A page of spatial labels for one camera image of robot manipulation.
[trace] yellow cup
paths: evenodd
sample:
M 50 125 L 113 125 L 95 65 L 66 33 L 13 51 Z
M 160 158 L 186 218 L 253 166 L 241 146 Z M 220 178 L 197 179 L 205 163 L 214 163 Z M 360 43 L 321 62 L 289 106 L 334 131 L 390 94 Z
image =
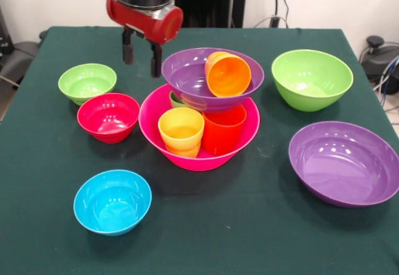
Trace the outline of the yellow cup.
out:
M 158 121 L 166 150 L 190 158 L 196 158 L 200 150 L 204 125 L 204 117 L 191 108 L 168 110 Z
M 205 63 L 208 88 L 217 97 L 238 96 L 251 83 L 251 68 L 237 55 L 228 52 L 214 52 Z

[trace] table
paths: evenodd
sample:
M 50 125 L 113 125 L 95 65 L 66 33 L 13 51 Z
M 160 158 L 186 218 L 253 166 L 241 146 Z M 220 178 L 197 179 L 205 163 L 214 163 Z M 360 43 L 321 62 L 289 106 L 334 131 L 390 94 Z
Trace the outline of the table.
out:
M 324 274 L 399 271 L 399 197 L 366 209 L 343 209 L 312 196 L 292 170 L 287 147 L 301 127 L 353 122 L 399 151 L 399 140 L 341 30 L 182 29 L 164 56 L 189 47 L 243 52 L 264 68 L 254 95 L 257 137 L 217 170 L 172 165 L 137 127 L 106 145 L 77 124 L 77 107 L 57 88 L 61 73 L 99 62 L 118 74 L 115 88 L 140 103 L 163 79 L 150 77 L 150 46 L 134 39 L 136 62 L 122 62 L 116 27 L 53 27 L 0 125 L 0 274 Z M 352 68 L 353 87 L 315 113 L 280 98 L 271 63 L 282 52 L 318 49 Z M 93 234 L 74 218 L 83 182 L 109 169 L 144 176 L 153 190 L 145 219 L 116 238 Z

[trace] cup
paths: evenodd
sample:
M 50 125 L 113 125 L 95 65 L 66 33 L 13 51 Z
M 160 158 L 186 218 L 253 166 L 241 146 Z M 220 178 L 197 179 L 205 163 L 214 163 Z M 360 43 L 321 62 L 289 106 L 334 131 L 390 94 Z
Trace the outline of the cup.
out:
M 224 112 L 203 112 L 205 120 L 203 148 L 220 156 L 232 152 L 243 132 L 247 111 L 243 105 Z
M 174 94 L 173 92 L 170 92 L 169 99 L 170 99 L 170 104 L 171 104 L 172 108 L 188 108 L 189 107 L 184 102 L 182 102 L 180 99 L 178 99 L 176 94 Z
M 166 150 L 182 157 L 196 158 L 204 133 L 204 118 L 190 108 L 166 111 L 158 121 Z
M 206 83 L 217 97 L 238 96 L 251 83 L 251 68 L 237 55 L 228 52 L 214 52 L 205 63 Z

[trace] green bowl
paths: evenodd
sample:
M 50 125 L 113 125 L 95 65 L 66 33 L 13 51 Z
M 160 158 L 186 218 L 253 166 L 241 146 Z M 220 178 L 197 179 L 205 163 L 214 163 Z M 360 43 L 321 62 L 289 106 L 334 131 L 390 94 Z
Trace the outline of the green bowl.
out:
M 117 74 L 102 64 L 82 64 L 65 71 L 58 88 L 75 104 L 82 105 L 92 97 L 111 92 L 117 83 Z
M 173 92 L 170 92 L 169 99 L 172 108 L 189 108 L 189 106 L 182 102 L 180 99 L 178 99 L 176 94 L 174 94 Z
M 353 84 L 343 61 L 325 52 L 298 49 L 278 56 L 272 74 L 282 98 L 293 108 L 314 112 L 336 102 Z

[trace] large purple bowl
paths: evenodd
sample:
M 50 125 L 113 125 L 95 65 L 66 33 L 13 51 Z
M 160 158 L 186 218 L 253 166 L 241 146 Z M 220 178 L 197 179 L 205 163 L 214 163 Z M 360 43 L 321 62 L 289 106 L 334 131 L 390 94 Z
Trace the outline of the large purple bowl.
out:
M 252 80 L 248 89 L 240 96 L 216 97 L 205 81 L 206 58 L 213 52 L 229 52 L 243 58 L 251 68 Z M 262 67 L 252 58 L 228 49 L 203 47 L 186 49 L 170 55 L 162 64 L 162 74 L 172 91 L 185 104 L 199 111 L 223 111 L 242 104 L 263 83 Z
M 300 180 L 337 206 L 376 205 L 399 189 L 399 157 L 373 132 L 345 122 L 318 122 L 299 130 L 289 159 Z

